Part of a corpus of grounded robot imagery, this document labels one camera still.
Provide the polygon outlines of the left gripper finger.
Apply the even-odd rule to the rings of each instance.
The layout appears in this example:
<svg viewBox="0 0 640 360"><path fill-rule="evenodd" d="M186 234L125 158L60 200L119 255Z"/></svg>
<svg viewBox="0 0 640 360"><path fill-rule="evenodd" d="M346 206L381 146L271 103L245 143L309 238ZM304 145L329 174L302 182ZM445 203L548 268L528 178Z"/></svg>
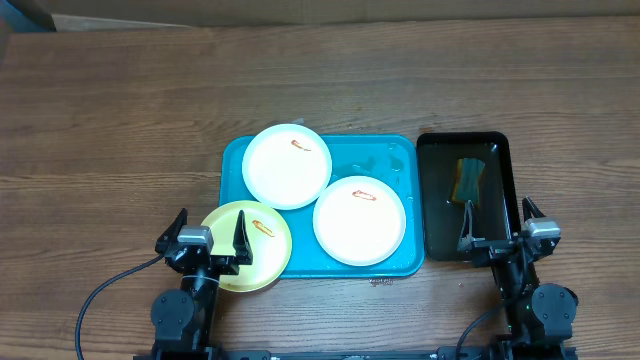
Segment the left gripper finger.
<svg viewBox="0 0 640 360"><path fill-rule="evenodd" d="M178 235L184 225L188 221L188 211L186 208L182 208L178 213L174 221L168 226L168 228L158 237L155 243L156 253L165 253L169 246L177 242Z"/></svg>
<svg viewBox="0 0 640 360"><path fill-rule="evenodd" d="M235 250L235 258L239 265L253 264L253 252L246 230L245 213L243 210L240 210L238 213L233 236L233 247Z"/></svg>

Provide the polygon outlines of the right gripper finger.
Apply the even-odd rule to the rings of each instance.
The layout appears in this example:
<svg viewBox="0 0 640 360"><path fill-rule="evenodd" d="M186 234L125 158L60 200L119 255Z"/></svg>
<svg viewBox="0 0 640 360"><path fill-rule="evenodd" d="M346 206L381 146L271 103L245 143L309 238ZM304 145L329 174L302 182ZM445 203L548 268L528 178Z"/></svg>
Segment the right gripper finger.
<svg viewBox="0 0 640 360"><path fill-rule="evenodd" d="M467 200L465 203L463 223L458 240L458 251L467 251L470 245L475 241L473 235L474 225L474 204L471 200Z"/></svg>
<svg viewBox="0 0 640 360"><path fill-rule="evenodd" d="M539 219L545 217L544 213L536 206L534 201L529 196L525 196L522 199L522 210L524 222L527 222L530 219Z"/></svg>

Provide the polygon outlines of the green yellow sponge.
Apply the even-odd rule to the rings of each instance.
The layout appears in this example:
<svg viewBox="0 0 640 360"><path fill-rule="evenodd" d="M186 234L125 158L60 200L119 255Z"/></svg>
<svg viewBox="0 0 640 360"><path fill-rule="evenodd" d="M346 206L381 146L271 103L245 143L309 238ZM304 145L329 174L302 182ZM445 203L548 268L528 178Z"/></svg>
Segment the green yellow sponge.
<svg viewBox="0 0 640 360"><path fill-rule="evenodd" d="M458 159L451 202L464 204L471 201L474 205L479 205L484 172L485 163L482 160L477 158Z"/></svg>

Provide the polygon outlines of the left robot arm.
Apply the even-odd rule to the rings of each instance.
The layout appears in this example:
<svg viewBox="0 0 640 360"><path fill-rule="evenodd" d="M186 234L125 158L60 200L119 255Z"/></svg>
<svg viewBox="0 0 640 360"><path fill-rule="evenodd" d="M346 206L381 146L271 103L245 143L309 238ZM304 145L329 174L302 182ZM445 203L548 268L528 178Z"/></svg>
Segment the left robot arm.
<svg viewBox="0 0 640 360"><path fill-rule="evenodd" d="M237 276L253 263L245 214L239 211L232 224L232 255L214 255L212 231L189 226L188 212L180 211L157 239L155 251L165 264L181 275L178 289L167 290L151 306L155 340L153 359L227 359L220 345L210 342L220 277Z"/></svg>

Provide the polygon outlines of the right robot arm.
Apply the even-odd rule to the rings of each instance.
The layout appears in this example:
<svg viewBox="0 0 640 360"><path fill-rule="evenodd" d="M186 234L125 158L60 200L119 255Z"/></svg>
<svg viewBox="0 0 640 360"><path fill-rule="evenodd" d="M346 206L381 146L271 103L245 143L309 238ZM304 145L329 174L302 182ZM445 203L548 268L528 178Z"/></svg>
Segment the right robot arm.
<svg viewBox="0 0 640 360"><path fill-rule="evenodd" d="M558 223L545 216L528 197L522 200L525 228L505 240L474 235L475 208L465 203L457 250L471 256L476 267L489 267L500 288L502 303L474 320L460 336L455 359L575 359L564 346L572 337L579 300L567 287L541 284L534 263L551 255L561 239ZM484 321L504 313L510 333L494 338L480 350L463 346Z"/></svg>

